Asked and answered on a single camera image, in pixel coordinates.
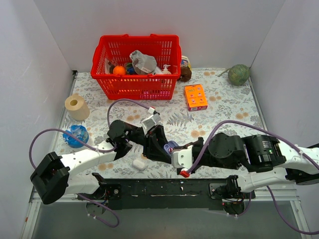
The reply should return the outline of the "lavender earbud charging case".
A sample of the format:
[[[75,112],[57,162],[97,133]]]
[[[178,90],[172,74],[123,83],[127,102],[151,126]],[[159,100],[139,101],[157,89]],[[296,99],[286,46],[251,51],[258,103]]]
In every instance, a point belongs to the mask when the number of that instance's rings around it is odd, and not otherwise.
[[[177,144],[175,141],[173,141],[173,140],[168,141],[168,142],[163,146],[163,148],[164,148],[164,150],[166,151],[167,154],[171,154],[171,152],[168,151],[169,148],[174,149],[175,147],[178,147],[178,144]]]

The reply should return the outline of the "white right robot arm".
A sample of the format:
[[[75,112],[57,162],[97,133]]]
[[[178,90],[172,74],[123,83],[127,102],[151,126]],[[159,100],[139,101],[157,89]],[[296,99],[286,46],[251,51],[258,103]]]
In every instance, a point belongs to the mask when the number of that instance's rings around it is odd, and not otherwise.
[[[196,142],[179,146],[167,141],[163,126],[149,130],[144,139],[143,154],[154,161],[170,163],[185,178],[189,169],[201,166],[248,170],[245,175],[230,175],[226,184],[212,190],[215,195],[237,198],[243,193],[277,183],[294,182],[313,185],[319,182],[318,148],[294,150],[276,136],[253,135],[239,137],[218,133],[204,143]]]

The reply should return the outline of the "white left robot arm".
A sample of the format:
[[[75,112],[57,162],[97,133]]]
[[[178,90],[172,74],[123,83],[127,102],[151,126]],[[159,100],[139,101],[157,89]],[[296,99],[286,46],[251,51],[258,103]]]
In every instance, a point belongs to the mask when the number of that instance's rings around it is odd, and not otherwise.
[[[76,153],[46,154],[30,177],[43,204],[54,203],[66,194],[84,193],[95,199],[103,198],[106,193],[103,178],[93,173],[82,175],[82,172],[126,156],[132,142],[143,146],[143,155],[147,159],[171,163],[171,156],[164,149],[167,139],[160,124],[144,132],[142,127],[115,120],[107,135],[107,140],[99,145]]]

